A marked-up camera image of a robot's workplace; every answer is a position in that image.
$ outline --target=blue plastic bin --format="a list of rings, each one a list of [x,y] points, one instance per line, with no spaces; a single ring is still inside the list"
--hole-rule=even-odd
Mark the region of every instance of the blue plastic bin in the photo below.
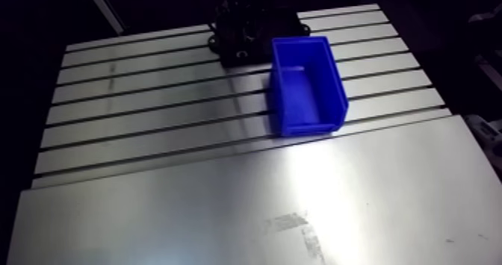
[[[325,37],[272,40],[269,106],[283,137],[325,134],[344,123],[349,106]]]

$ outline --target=metal surface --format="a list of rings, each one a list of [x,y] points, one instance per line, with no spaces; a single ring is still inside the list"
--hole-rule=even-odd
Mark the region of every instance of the metal surface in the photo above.
[[[23,192],[8,264],[499,264],[458,116]]]
[[[438,107],[443,104],[434,89],[357,99],[350,102],[346,121]],[[248,99],[242,103],[241,107],[244,106],[242,110],[247,112],[266,110],[264,98]],[[246,138],[271,136],[267,119],[265,116],[247,117],[41,152],[35,172],[71,169],[148,155],[162,155]]]
[[[367,13],[354,13],[348,15],[324,16],[303,20],[310,26],[312,33],[330,28],[369,25],[387,22],[388,19],[381,11]],[[62,69],[59,73],[58,83],[71,80],[87,80],[104,78],[109,75],[123,75],[130,72],[151,71],[159,68],[183,66],[189,63],[203,63],[216,61],[218,56],[208,47],[184,49],[177,52],[164,52],[160,54],[145,55],[140,57],[123,58],[108,62],[93,63],[80,67]]]
[[[396,36],[397,33],[389,24],[370,25],[340,30],[315,31],[315,36],[326,36],[331,44],[356,40]],[[184,36],[166,37],[158,40],[147,40],[134,43],[112,45],[81,52],[70,52],[63,59],[62,66],[76,66],[79,64],[116,60],[159,52],[174,52],[180,49],[201,48],[207,45],[211,32],[186,34]]]
[[[257,90],[263,90],[263,85],[267,83],[267,80],[268,73],[258,74],[256,77],[233,78],[231,81],[226,81],[229,84],[231,83],[231,86],[223,85],[218,90],[223,91],[232,88],[234,90],[233,93],[253,93]],[[412,70],[389,75],[376,75],[369,78],[346,80],[343,83],[347,97],[355,99],[429,86],[430,80],[422,70]],[[47,128],[44,132],[41,146],[46,148],[103,137],[133,134],[141,131],[151,131],[196,122],[207,122],[212,119],[262,112],[264,108],[253,109],[253,106],[247,105],[246,102],[253,102],[252,99],[263,99],[263,94],[255,93],[250,95],[256,97],[230,97],[212,102],[199,102],[185,106],[150,110],[142,113],[132,113],[124,116]],[[186,100],[186,96],[179,96],[179,98],[179,101]]]
[[[332,134],[333,137],[340,137],[347,134],[356,134],[365,131],[372,131],[380,128],[389,128],[396,125],[405,125],[413,122],[420,122],[429,119],[437,119],[451,116],[448,109],[423,109],[412,112],[398,113],[391,116],[383,116],[364,121],[347,123],[339,131]],[[307,143],[322,137],[300,137],[292,139],[265,138],[249,140],[244,143],[232,143],[221,147],[209,147],[196,151],[189,151],[164,157],[146,158],[114,165],[93,166],[85,169],[84,172],[65,172],[50,175],[33,180],[32,188],[50,187],[72,182],[87,181],[90,179],[104,178],[112,175],[122,175],[131,172],[158,169],[166,166],[174,166],[183,163],[192,163],[199,160],[208,160],[222,156],[240,154],[242,152],[254,152],[265,149],[289,146],[292,144]]]
[[[450,114],[378,5],[299,18],[332,45],[350,100],[347,130]],[[209,33],[195,26],[69,47],[37,180],[89,180],[288,145],[270,139],[270,64],[224,69],[205,46]]]

